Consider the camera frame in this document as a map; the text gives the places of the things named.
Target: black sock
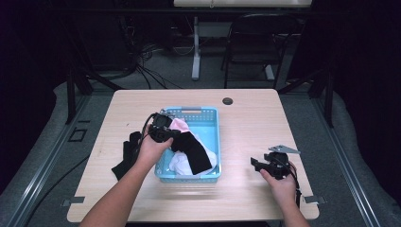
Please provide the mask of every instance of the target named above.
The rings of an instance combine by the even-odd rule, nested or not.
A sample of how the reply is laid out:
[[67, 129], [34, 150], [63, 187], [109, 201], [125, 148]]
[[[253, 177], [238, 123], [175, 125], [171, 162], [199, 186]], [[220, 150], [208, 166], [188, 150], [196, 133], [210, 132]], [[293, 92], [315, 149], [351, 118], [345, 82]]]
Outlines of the black sock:
[[194, 175], [212, 168], [206, 150], [190, 131], [183, 132], [180, 137], [174, 139], [171, 149], [186, 154]]
[[141, 138], [141, 133], [139, 131], [130, 134], [130, 141], [125, 141], [123, 146], [123, 161], [117, 166], [112, 168], [112, 172], [119, 181], [130, 168], [135, 164], [138, 158], [138, 140]]

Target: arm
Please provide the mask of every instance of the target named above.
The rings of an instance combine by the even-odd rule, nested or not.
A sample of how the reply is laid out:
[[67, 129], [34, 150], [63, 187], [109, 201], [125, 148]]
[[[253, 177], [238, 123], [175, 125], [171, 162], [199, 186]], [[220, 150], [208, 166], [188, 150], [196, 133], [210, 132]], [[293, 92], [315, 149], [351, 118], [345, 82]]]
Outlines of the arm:
[[138, 159], [123, 178], [85, 216], [80, 226], [125, 226], [142, 182], [173, 139], [156, 143], [144, 138]]
[[305, 217], [301, 213], [295, 202], [295, 180], [291, 175], [285, 179], [277, 181], [265, 169], [260, 170], [262, 177], [269, 183], [271, 193], [283, 213], [284, 223], [287, 227], [306, 227], [309, 226]]

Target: dark background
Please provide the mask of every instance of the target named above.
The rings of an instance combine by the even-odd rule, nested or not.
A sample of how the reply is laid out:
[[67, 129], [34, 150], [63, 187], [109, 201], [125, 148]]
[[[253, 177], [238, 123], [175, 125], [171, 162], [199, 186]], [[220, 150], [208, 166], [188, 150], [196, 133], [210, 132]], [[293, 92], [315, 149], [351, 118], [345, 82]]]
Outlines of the dark background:
[[[89, 2], [68, 4], [84, 7]], [[152, 5], [155, 1], [147, 3], [152, 7], [171, 6], [171, 1], [159, 1], [161, 5], [157, 6]], [[53, 89], [66, 81], [76, 60], [94, 69], [126, 70], [134, 67], [135, 51], [121, 33], [121, 18], [98, 21], [83, 16], [70, 21], [82, 38], [80, 46], [72, 46], [59, 21], [44, 12], [44, 1], [8, 0], [0, 4], [3, 191], [52, 113], [56, 101]], [[108, 0], [91, 4], [115, 7], [114, 1]], [[392, 0], [320, 0], [314, 1], [312, 9], [350, 13], [345, 18], [306, 20], [288, 78], [306, 77], [334, 59], [330, 71], [335, 77], [335, 91], [354, 121], [362, 157], [383, 188], [401, 204], [401, 185], [394, 180], [400, 173], [401, 160], [401, 5]], [[148, 21], [144, 34], [169, 48], [171, 34], [166, 27], [179, 24], [180, 18], [164, 17], [163, 24], [155, 22], [160, 19], [154, 16], [153, 22]], [[155, 29], [164, 32], [166, 39], [152, 33]]]

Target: person's left hand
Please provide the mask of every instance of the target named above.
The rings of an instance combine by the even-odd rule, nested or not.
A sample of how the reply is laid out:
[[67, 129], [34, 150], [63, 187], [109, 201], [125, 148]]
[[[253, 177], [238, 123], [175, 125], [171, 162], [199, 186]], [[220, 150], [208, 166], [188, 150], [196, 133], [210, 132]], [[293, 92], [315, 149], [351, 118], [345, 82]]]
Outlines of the person's left hand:
[[147, 125], [144, 132], [144, 141], [142, 142], [141, 149], [139, 150], [138, 159], [136, 164], [144, 165], [147, 168], [152, 168], [157, 161], [159, 161], [160, 157], [167, 148], [171, 146], [173, 143], [173, 138], [169, 138], [164, 143], [155, 142], [150, 135], [148, 135], [148, 128], [150, 125]]

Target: laundry basket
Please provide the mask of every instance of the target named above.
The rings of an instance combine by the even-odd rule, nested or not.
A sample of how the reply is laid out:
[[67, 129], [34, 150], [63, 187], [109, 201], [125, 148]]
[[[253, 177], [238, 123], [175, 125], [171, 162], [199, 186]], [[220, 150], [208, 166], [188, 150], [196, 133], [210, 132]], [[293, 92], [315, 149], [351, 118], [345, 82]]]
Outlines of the laundry basket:
[[215, 168], [204, 175], [179, 175], [169, 169], [174, 151], [166, 149], [156, 164], [155, 175], [164, 183], [215, 183], [221, 174], [221, 155], [218, 130], [218, 109], [215, 107], [166, 107], [164, 112], [184, 119], [191, 132], [213, 151], [218, 159]]

